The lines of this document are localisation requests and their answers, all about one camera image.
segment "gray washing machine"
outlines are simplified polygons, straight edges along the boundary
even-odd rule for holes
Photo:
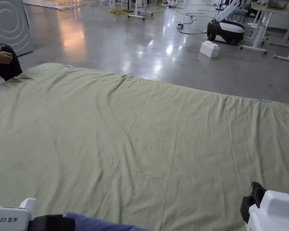
[[[10,45],[17,55],[33,51],[21,0],[0,0],[0,42]]]

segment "wrinkled fabric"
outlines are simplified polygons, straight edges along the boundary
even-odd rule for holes
[[[53,63],[0,85],[0,205],[245,230],[252,181],[289,193],[289,104]]]

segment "caster wheel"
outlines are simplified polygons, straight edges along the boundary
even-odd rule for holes
[[[214,41],[215,40],[216,35],[213,34],[208,34],[208,40],[209,41]]]
[[[231,41],[230,41],[231,45],[235,45],[236,44],[236,41],[235,39],[233,38]]]

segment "blue cloth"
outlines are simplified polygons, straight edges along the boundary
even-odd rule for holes
[[[136,226],[117,224],[93,217],[85,217],[75,213],[67,213],[66,217],[75,221],[75,231],[147,231]]]

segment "person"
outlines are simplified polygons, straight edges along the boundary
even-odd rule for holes
[[[17,55],[11,46],[5,44],[4,47],[0,48],[0,76],[7,81],[21,73]]]

